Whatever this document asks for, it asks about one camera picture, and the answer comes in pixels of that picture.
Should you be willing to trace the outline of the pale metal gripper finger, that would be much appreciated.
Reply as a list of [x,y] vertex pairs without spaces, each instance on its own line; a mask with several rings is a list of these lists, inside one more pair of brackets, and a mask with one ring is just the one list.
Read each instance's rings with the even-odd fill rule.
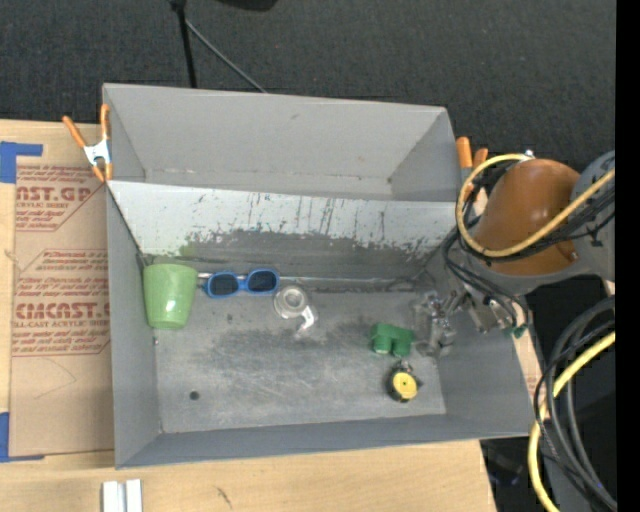
[[448,320],[456,308],[457,293],[450,293],[444,297],[432,294],[422,294],[413,303],[413,314],[416,322]]
[[432,319],[418,330],[417,351],[424,357],[446,356],[451,350],[455,334],[448,320]]

